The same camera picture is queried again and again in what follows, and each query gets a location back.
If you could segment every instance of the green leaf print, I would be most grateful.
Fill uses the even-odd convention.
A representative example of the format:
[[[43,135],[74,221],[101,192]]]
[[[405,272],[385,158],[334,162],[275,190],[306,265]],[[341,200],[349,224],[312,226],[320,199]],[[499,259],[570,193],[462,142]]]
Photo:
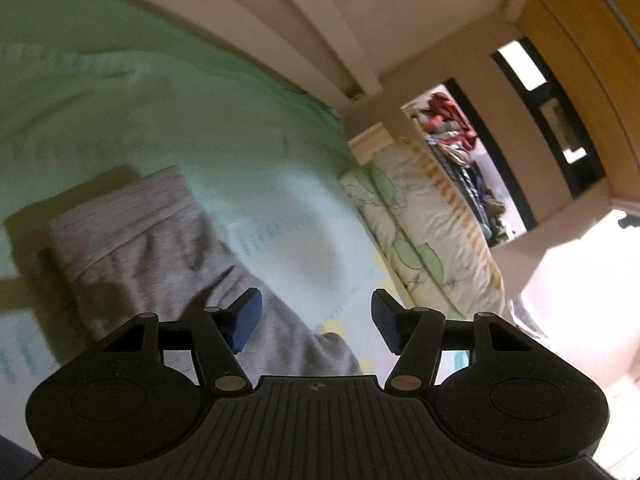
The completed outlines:
[[[398,257],[407,267],[414,270],[426,269],[433,280],[442,285],[444,281],[444,268],[440,258],[431,249],[429,244],[422,244],[415,247],[409,242],[402,231],[396,233],[394,248],[398,252]]]
[[[371,181],[369,176],[369,171],[366,166],[359,166],[353,170],[353,174],[356,177],[356,180],[360,183],[360,185],[373,194],[378,194],[376,191],[376,186]]]
[[[396,186],[391,182],[391,179],[374,165],[371,165],[370,173],[382,200],[389,206],[394,205],[396,203]]]

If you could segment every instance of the white floor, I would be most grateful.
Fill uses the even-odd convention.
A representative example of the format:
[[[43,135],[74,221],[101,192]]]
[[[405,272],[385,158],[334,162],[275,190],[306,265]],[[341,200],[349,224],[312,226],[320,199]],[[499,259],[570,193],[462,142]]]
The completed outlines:
[[[525,288],[558,355],[605,390],[611,420],[596,460],[640,477],[640,228],[611,212],[547,252]]]

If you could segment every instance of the hanging clothes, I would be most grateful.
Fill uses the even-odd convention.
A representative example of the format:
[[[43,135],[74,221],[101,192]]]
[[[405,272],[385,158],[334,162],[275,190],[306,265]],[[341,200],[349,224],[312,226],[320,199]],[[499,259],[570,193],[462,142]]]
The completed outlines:
[[[446,137],[452,137],[460,131],[460,124],[457,121],[446,121],[441,115],[436,115],[427,123],[424,123],[422,129],[434,137],[443,136],[447,133],[450,133],[450,135]]]
[[[438,141],[438,147],[440,148],[440,151],[451,162],[462,166],[463,168],[469,168],[471,166],[473,160],[471,159],[471,154],[467,150],[458,146],[457,144],[450,145],[440,142],[439,139],[436,140]]]
[[[443,92],[434,92],[429,99],[429,107],[432,113],[442,117],[443,121],[455,121],[460,126],[460,133],[457,137],[443,139],[443,142],[447,144],[458,142],[462,144],[466,150],[473,150],[478,134],[476,134],[471,124],[462,116],[453,99]]]
[[[427,144],[431,148],[433,155],[436,160],[443,167],[445,172],[449,175],[451,181],[456,185],[456,187],[462,193],[462,196],[465,198],[466,203],[471,208],[474,216],[478,220],[480,224],[480,228],[482,229],[482,233],[484,234],[484,238],[489,240],[492,236],[491,226],[489,223],[489,219],[487,218],[486,212],[484,211],[484,206],[478,196],[478,192],[476,188],[473,186],[471,179],[466,172],[466,169],[460,166],[459,164],[455,164],[451,162],[442,152],[440,147],[438,146],[438,142],[434,139],[427,138]]]

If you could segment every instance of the ribbed black surface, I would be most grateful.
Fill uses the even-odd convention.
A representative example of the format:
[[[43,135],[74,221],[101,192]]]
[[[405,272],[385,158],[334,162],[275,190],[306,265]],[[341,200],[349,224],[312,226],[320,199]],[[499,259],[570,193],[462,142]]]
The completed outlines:
[[[608,478],[587,459],[553,468],[495,464],[460,448],[417,399],[376,380],[265,378],[253,394],[216,402],[183,444],[149,462],[89,469],[50,460],[30,480]]]

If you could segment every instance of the metal rivet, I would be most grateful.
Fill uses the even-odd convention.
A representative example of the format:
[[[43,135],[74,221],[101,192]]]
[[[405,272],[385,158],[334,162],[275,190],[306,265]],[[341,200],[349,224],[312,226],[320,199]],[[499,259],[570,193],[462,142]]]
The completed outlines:
[[[410,392],[420,388],[422,381],[412,375],[398,375],[398,377],[391,379],[391,386],[401,392]]]
[[[236,392],[246,386],[246,381],[237,375],[226,375],[216,380],[216,388],[223,392]]]

